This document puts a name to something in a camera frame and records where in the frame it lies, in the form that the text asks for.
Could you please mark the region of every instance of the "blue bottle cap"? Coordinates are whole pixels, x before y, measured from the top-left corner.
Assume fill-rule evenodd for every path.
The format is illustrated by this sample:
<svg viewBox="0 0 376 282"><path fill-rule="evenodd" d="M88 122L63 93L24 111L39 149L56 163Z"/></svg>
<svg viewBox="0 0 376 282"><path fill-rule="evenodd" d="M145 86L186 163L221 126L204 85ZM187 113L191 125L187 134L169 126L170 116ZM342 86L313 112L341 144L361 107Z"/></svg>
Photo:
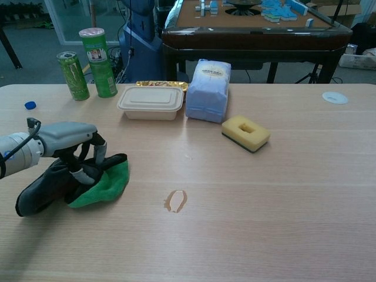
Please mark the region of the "blue bottle cap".
<svg viewBox="0 0 376 282"><path fill-rule="evenodd" d="M25 103L25 108L27 108L28 110L35 109L36 103L34 101L27 102Z"/></svg>

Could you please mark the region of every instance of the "green chip canister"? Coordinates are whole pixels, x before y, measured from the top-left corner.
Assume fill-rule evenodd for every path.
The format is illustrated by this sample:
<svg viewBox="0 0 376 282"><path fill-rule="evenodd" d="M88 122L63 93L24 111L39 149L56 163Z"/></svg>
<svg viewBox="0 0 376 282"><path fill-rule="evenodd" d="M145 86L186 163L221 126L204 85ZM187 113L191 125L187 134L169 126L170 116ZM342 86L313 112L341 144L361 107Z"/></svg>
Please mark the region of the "green chip canister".
<svg viewBox="0 0 376 282"><path fill-rule="evenodd" d="M72 51L66 51L59 53L56 57L61 65L66 84L73 99L76 101L86 100L90 94L77 54Z"/></svg>
<svg viewBox="0 0 376 282"><path fill-rule="evenodd" d="M102 28L87 28L81 30L79 35L88 56L98 96L102 98L115 96L118 90L108 57L105 30Z"/></svg>

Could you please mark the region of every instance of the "sponge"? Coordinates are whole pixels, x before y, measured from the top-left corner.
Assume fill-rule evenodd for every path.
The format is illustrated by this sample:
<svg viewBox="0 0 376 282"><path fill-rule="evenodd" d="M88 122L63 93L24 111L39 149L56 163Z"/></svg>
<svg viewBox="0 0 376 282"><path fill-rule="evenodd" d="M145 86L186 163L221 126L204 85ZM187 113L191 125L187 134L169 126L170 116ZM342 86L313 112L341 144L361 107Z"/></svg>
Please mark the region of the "sponge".
<svg viewBox="0 0 376 282"><path fill-rule="evenodd" d="M270 132L244 116L234 116L222 123L222 134L254 153L268 142Z"/></svg>

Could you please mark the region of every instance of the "gray floor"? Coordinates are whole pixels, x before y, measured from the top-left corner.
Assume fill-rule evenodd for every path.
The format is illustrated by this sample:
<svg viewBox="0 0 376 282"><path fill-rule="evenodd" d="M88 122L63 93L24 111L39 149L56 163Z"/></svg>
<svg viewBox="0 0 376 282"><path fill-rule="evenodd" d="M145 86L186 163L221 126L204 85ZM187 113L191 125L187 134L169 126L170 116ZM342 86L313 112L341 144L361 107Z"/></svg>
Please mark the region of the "gray floor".
<svg viewBox="0 0 376 282"><path fill-rule="evenodd" d="M61 46L54 30L4 28L23 69L16 70L0 45L0 86L15 83L65 83L56 60L56 54L62 51L75 51L84 67L88 61L82 46ZM187 73L192 78L196 62L187 63ZM258 71L249 71L252 83L265 83L269 64ZM294 83L313 68L312 63L281 63L276 75L276 83ZM344 83L376 84L376 71L347 69L338 67L335 76ZM231 83L248 83L244 70L231 73Z"/></svg>

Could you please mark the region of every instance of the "green can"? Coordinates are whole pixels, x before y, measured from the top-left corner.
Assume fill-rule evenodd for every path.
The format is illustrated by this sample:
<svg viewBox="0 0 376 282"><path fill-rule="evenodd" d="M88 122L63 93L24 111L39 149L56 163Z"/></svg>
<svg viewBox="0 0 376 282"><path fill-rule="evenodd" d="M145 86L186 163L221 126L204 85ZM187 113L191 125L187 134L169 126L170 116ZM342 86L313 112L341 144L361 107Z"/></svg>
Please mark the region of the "green can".
<svg viewBox="0 0 376 282"><path fill-rule="evenodd" d="M66 51L59 53L57 58L73 99L82 101L90 97L77 54L72 51Z"/></svg>
<svg viewBox="0 0 376 282"><path fill-rule="evenodd" d="M108 56L105 30L102 28L87 28L81 30L79 35L88 56L98 96L102 98L115 96L118 90Z"/></svg>

